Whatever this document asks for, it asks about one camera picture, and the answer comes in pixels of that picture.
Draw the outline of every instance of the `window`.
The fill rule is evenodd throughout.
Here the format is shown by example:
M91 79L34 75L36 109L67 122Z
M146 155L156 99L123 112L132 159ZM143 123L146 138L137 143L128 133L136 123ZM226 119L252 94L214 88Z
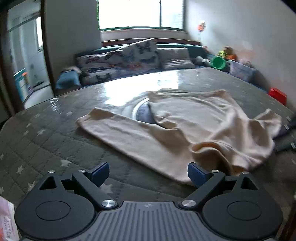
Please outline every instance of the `window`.
M41 31L41 17L36 18L37 43L38 51L43 50L42 31Z
M98 0L99 29L183 30L184 0Z

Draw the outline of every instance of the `ribbed gray panel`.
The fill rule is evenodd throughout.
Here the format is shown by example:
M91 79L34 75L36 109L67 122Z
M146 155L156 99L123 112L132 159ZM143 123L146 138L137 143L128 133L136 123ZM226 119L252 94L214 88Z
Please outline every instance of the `ribbed gray panel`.
M70 240L222 241L226 239L209 231L195 212L181 210L173 202L123 202L118 209L101 212L88 230Z

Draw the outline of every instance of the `metal screw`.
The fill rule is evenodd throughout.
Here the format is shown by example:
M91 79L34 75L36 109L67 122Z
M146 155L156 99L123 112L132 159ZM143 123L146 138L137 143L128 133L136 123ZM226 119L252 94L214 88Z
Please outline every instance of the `metal screw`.
M196 205L196 202L193 201L193 200L184 200L184 201L181 202L181 204L184 207L194 207Z
M113 207L116 205L116 202L114 200L107 199L107 200L102 201L101 204L104 207Z

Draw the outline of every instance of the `green bucket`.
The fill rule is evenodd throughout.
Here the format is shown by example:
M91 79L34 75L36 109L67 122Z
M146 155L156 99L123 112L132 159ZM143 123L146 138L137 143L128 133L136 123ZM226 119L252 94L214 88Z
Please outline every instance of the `green bucket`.
M226 61L219 56L212 59L212 67L214 69L223 70L226 67Z

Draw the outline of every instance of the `window sill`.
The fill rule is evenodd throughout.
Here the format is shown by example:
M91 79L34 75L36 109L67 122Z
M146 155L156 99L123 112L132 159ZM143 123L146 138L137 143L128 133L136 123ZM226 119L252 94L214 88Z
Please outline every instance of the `window sill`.
M185 31L163 28L122 28L102 30L100 34L101 41L131 38L188 39L188 34Z

